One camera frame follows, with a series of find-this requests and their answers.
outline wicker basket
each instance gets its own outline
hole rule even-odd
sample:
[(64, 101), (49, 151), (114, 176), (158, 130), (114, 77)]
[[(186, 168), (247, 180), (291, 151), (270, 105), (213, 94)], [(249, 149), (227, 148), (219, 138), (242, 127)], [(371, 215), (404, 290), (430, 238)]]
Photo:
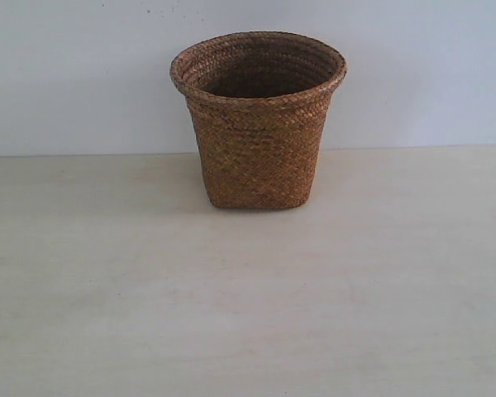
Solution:
[(219, 208), (284, 209), (307, 202), (340, 53), (277, 31), (196, 44), (171, 65), (193, 119), (207, 195)]

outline white backdrop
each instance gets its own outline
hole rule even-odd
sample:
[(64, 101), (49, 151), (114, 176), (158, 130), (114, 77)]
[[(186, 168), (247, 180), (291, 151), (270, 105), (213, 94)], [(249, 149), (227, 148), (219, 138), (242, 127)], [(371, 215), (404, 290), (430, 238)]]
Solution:
[(0, 155), (195, 151), (169, 63), (249, 30), (348, 59), (326, 149), (496, 143), (496, 0), (0, 0)]

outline basket opening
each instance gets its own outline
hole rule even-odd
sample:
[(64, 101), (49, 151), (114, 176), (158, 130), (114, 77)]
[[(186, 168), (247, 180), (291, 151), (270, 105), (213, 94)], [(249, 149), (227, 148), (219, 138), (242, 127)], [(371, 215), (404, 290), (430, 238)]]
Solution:
[(299, 93), (325, 83), (341, 67), (329, 50), (285, 39), (195, 51), (184, 63), (180, 75), (187, 84), (228, 98)]

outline woven basket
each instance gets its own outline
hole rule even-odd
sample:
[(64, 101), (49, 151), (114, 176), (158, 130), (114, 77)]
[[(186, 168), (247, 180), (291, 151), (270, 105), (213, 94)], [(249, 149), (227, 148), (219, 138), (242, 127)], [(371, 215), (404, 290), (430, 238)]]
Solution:
[(219, 208), (284, 209), (308, 201), (341, 54), (277, 31), (196, 44), (171, 65), (193, 119), (207, 195)]

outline basket rim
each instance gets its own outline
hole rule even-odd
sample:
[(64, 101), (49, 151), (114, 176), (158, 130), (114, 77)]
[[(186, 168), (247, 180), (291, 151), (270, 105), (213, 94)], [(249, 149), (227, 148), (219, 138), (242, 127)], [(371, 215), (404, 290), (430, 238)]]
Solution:
[[(188, 54), (195, 52), (197, 50), (205, 49), (210, 45), (222, 43), (229, 39), (238, 38), (253, 38), (253, 37), (275, 37), (275, 38), (287, 38), (294, 39), (303, 42), (304, 44), (311, 45), (312, 47), (318, 48), (326, 54), (329, 54), (334, 59), (336, 59), (339, 67), (336, 69), (335, 73), (323, 83), (316, 85), (314, 87), (297, 91), (296, 93), (287, 93), (285, 95), (279, 95), (275, 97), (268, 98), (233, 98), (224, 97), (220, 95), (215, 95), (213, 93), (206, 92), (200, 88), (195, 88), (191, 84), (187, 84), (179, 75), (179, 66), (183, 61), (183, 58)], [(242, 108), (250, 109), (256, 107), (274, 107), (274, 106), (286, 106), (294, 105), (297, 102), (306, 103), (312, 100), (316, 100), (321, 93), (332, 93), (340, 85), (343, 79), (346, 77), (347, 73), (347, 62), (343, 55), (331, 47), (330, 45), (312, 37), (300, 35), (298, 33), (291, 33), (286, 31), (244, 31), (237, 33), (230, 33), (223, 36), (217, 36), (212, 39), (201, 41), (197, 44), (191, 45), (185, 50), (181, 51), (173, 59), (169, 74), (170, 78), (174, 83), (174, 86), (180, 91), (186, 98), (199, 101), (201, 103), (207, 103), (210, 105), (222, 105), (222, 106), (233, 106), (238, 110)]]

